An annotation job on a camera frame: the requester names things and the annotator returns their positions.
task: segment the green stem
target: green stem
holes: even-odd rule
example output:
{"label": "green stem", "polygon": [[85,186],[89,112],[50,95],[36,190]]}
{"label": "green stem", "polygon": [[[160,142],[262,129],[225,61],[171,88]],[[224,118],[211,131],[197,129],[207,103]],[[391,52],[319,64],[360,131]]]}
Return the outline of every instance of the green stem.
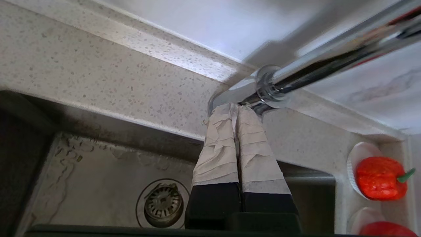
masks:
{"label": "green stem", "polygon": [[406,172],[404,175],[397,177],[399,183],[405,183],[411,175],[415,173],[415,168],[412,168],[410,171]]}

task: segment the faucet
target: faucet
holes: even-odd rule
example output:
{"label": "faucet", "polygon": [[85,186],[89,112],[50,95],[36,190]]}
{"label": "faucet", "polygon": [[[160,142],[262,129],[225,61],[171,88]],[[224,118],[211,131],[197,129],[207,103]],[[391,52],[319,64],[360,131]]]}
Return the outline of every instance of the faucet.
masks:
{"label": "faucet", "polygon": [[421,40],[421,0],[402,0],[285,67],[266,65],[209,102],[256,114],[285,107],[290,93]]}

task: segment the white dish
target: white dish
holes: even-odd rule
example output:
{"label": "white dish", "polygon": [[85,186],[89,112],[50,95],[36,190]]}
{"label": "white dish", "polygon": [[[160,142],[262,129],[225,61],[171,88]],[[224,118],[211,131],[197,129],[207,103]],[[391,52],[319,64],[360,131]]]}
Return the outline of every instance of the white dish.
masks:
{"label": "white dish", "polygon": [[358,188],[357,182],[355,180],[357,173],[357,165],[360,161],[371,156],[383,156],[381,151],[373,144],[360,142],[354,146],[351,152],[348,155],[348,160],[346,162],[346,171],[348,173],[348,179],[351,183],[352,188],[365,199],[365,197],[360,189]]}
{"label": "white dish", "polygon": [[376,209],[371,207],[364,207],[363,209],[354,213],[349,219],[347,229],[348,234],[357,235],[360,233],[364,226],[377,221],[386,221],[386,219]]}

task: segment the speckled countertop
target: speckled countertop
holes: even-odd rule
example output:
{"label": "speckled countertop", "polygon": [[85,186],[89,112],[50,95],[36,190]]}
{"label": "speckled countertop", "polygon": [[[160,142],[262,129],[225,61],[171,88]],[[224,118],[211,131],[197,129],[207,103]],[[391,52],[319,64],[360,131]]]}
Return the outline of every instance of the speckled countertop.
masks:
{"label": "speckled countertop", "polygon": [[[203,140],[210,97],[226,84],[128,49],[85,31],[0,0],[0,89],[75,106],[148,127]],[[408,224],[405,203],[380,206],[356,194],[346,176],[346,157],[366,138],[281,109],[264,117],[277,159],[333,174],[335,232],[364,206],[382,208]],[[401,143],[382,145],[402,151]]]}

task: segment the sink drain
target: sink drain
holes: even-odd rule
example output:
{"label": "sink drain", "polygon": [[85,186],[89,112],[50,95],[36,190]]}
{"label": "sink drain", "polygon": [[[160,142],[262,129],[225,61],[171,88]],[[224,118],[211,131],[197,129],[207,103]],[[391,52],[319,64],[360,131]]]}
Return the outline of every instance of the sink drain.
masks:
{"label": "sink drain", "polygon": [[184,211],[189,193],[172,179],[157,180],[140,194],[136,214],[141,227],[174,228],[184,225]]}

